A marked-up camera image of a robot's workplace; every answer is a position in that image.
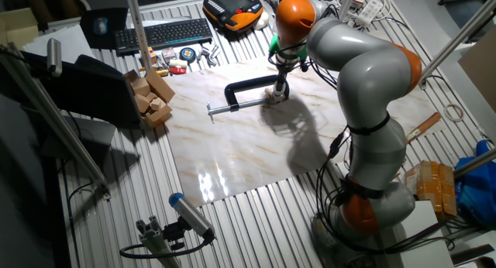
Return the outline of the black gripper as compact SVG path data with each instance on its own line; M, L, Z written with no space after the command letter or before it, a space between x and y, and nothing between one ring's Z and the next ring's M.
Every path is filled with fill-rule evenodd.
M281 92L282 92L282 98L283 99L288 99L289 97L289 86L286 81L288 73L291 72L291 66L287 64L276 64L276 68L278 70L277 74L277 80L273 87L272 87L272 98L276 99L278 94L277 90L277 84L281 84Z

